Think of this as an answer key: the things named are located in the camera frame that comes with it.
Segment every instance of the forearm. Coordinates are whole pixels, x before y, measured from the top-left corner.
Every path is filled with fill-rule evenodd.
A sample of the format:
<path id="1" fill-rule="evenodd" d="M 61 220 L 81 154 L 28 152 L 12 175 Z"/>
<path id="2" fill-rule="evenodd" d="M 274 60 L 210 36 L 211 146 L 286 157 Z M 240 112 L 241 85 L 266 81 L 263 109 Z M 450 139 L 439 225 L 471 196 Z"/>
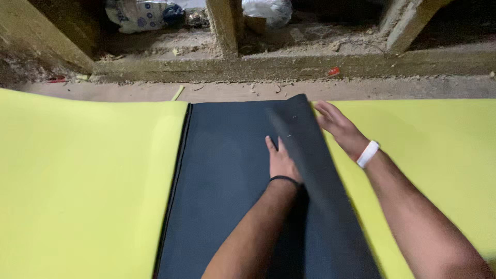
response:
<path id="1" fill-rule="evenodd" d="M 296 193 L 291 182 L 272 181 L 215 253 L 202 278 L 262 277 Z"/>
<path id="2" fill-rule="evenodd" d="M 417 278 L 489 278 L 457 227 L 379 150 L 365 168 L 398 246 Z"/>

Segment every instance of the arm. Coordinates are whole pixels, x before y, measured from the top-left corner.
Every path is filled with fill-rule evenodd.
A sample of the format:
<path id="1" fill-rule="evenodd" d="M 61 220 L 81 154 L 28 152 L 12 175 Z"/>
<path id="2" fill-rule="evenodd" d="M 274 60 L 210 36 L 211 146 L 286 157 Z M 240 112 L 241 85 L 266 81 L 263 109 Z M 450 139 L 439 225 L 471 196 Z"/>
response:
<path id="1" fill-rule="evenodd" d="M 357 161 L 369 140 L 335 106 L 319 101 L 319 125 Z M 382 150 L 365 166 L 389 228 L 416 278 L 495 278 L 467 238 Z"/>
<path id="2" fill-rule="evenodd" d="M 302 182 L 293 160 L 279 139 L 279 151 L 267 136 L 270 177 L 284 175 Z M 274 244 L 297 194 L 293 183 L 276 179 L 234 228 L 208 264 L 202 278 L 265 276 Z"/>

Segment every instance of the wood chip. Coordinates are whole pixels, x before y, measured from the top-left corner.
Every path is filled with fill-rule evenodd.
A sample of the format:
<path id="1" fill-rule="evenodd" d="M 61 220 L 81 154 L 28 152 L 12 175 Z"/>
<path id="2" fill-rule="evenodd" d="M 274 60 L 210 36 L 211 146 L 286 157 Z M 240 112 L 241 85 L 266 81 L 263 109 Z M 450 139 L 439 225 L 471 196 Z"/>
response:
<path id="1" fill-rule="evenodd" d="M 204 87 L 205 87 L 205 85 L 203 85 L 202 87 L 197 88 L 197 89 L 191 89 L 191 91 L 198 91 L 198 90 L 200 90 L 200 89 L 202 89 L 202 88 L 204 88 Z"/>

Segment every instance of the black yoga mat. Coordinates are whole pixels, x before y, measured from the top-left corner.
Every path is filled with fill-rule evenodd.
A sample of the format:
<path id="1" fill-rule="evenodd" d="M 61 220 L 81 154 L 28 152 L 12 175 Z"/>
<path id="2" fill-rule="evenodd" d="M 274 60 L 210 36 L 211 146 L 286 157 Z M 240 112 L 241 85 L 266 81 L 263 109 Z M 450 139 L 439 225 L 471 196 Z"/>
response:
<path id="1" fill-rule="evenodd" d="M 308 190 L 286 220 L 268 278 L 379 278 L 305 95 L 190 107 L 158 279 L 200 278 L 269 180 L 264 137 L 281 136 Z"/>

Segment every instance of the hand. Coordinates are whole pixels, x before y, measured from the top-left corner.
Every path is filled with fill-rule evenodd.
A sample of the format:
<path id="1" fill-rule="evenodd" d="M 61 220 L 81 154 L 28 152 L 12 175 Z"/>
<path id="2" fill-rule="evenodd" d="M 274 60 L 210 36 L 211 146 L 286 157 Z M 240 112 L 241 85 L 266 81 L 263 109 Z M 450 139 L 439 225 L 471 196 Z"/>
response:
<path id="1" fill-rule="evenodd" d="M 265 143 L 267 144 L 270 154 L 270 177 L 284 175 L 293 178 L 299 183 L 303 182 L 303 179 L 296 168 L 295 162 L 289 157 L 284 143 L 282 143 L 281 138 L 278 138 L 278 140 L 279 151 L 277 151 L 270 137 L 265 137 Z"/>
<path id="2" fill-rule="evenodd" d="M 331 133 L 339 146 L 356 162 L 370 140 L 334 105 L 320 100 L 315 109 L 321 114 L 317 117 L 318 125 Z"/>

